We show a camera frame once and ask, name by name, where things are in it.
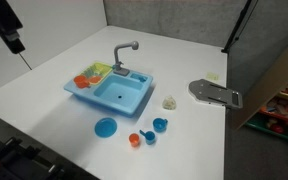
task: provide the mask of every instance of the wooden panel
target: wooden panel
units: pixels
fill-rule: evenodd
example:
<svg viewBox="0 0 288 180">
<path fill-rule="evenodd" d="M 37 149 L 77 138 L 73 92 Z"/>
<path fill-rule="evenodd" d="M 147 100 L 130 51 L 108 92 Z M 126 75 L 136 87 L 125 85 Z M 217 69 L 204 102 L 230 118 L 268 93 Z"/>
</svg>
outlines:
<svg viewBox="0 0 288 180">
<path fill-rule="evenodd" d="M 232 128 L 240 128 L 287 84 L 288 48 L 244 97 L 244 108 L 232 112 Z"/>
</svg>

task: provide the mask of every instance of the toy sink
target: toy sink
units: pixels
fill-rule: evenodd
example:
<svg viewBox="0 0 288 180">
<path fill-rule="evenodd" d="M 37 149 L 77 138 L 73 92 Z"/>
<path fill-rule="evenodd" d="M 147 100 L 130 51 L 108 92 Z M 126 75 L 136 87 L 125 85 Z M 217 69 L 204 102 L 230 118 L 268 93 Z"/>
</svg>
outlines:
<svg viewBox="0 0 288 180">
<path fill-rule="evenodd" d="M 80 89 L 73 80 L 70 80 L 64 89 L 84 100 L 132 116 L 147 93 L 152 80 L 152 76 L 132 70 L 127 76 L 115 74 L 110 70 L 99 83 L 88 88 Z"/>
</svg>

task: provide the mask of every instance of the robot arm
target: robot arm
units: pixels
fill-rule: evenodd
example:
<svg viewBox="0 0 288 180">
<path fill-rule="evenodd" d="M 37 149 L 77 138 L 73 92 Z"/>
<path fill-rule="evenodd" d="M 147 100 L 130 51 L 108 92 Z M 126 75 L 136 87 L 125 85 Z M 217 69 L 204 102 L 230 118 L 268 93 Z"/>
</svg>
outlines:
<svg viewBox="0 0 288 180">
<path fill-rule="evenodd" d="M 0 37 L 14 54 L 25 50 L 17 29 L 23 25 L 6 0 L 0 0 Z"/>
</svg>

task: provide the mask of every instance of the metal bracket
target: metal bracket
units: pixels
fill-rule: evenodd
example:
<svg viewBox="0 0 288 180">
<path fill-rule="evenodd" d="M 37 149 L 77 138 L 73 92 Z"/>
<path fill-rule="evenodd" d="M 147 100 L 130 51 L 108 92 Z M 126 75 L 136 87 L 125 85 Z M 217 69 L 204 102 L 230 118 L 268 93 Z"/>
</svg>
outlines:
<svg viewBox="0 0 288 180">
<path fill-rule="evenodd" d="M 188 89 L 193 97 L 209 104 L 220 104 L 232 109 L 241 109 L 243 107 L 243 98 L 239 92 L 205 79 L 191 82 Z"/>
</svg>

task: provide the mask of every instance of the black cable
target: black cable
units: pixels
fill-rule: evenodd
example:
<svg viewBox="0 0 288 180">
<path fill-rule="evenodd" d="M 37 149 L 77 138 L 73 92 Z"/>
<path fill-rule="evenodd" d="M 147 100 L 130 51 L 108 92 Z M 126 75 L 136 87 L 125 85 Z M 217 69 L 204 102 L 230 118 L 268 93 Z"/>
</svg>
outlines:
<svg viewBox="0 0 288 180">
<path fill-rule="evenodd" d="M 225 48 L 222 50 L 222 52 L 224 52 L 224 53 L 228 53 L 229 50 L 230 50 L 230 48 L 231 48 L 231 47 L 232 47 L 232 46 L 233 46 L 233 45 L 234 45 L 234 44 L 235 44 L 235 43 L 240 39 L 240 36 L 241 36 L 241 34 L 243 33 L 243 31 L 244 31 L 244 29 L 245 29 L 245 27 L 246 27 L 248 21 L 250 20 L 252 14 L 253 14 L 253 12 L 254 12 L 254 10 L 255 10 L 257 4 L 258 4 L 258 1 L 259 1 L 259 0 L 256 0 L 255 4 L 254 4 L 254 6 L 253 6 L 253 9 L 251 10 L 249 16 L 247 17 L 247 19 L 246 19 L 246 21 L 245 21 L 245 23 L 244 23 L 244 26 L 242 27 L 242 29 L 241 29 L 239 35 L 236 36 L 236 37 L 234 38 L 234 41 L 231 42 L 229 45 L 226 44 L 226 46 L 225 46 Z"/>
<path fill-rule="evenodd" d="M 225 44 L 224 49 L 221 50 L 222 53 L 228 53 L 228 50 L 229 50 L 228 48 L 232 44 L 234 37 L 236 36 L 237 31 L 240 29 L 240 26 L 241 26 L 243 20 L 245 19 L 245 16 L 247 14 L 247 11 L 248 11 L 252 1 L 253 0 L 247 0 L 247 2 L 245 3 L 245 6 L 242 9 L 242 11 L 240 12 L 240 15 L 237 19 L 237 22 L 235 23 L 235 26 L 234 26 L 231 34 L 230 34 L 230 37 L 228 38 L 228 40 Z"/>
<path fill-rule="evenodd" d="M 243 31 L 244 31 L 244 29 L 245 29 L 248 21 L 250 20 L 253 12 L 254 12 L 254 10 L 255 10 L 255 8 L 256 8 L 256 6 L 257 6 L 257 3 L 258 3 L 258 0 L 256 0 L 255 4 L 254 4 L 254 6 L 253 6 L 253 9 L 252 9 L 252 11 L 251 11 L 251 13 L 250 13 L 250 15 L 247 17 L 247 20 L 245 21 L 245 24 L 244 24 L 244 26 L 242 27 L 242 30 L 240 31 L 239 35 L 236 37 L 237 40 L 236 40 L 236 38 L 235 38 L 235 41 L 238 41 L 238 40 L 239 40 L 241 34 L 243 33 Z"/>
<path fill-rule="evenodd" d="M 26 62 L 26 60 L 24 59 L 24 57 L 22 56 L 22 54 L 21 54 L 21 53 L 18 53 L 18 54 L 21 56 L 21 58 L 23 59 L 23 61 L 24 61 L 25 64 L 27 65 L 27 67 L 30 68 L 30 70 L 32 70 L 31 66 Z"/>
</svg>

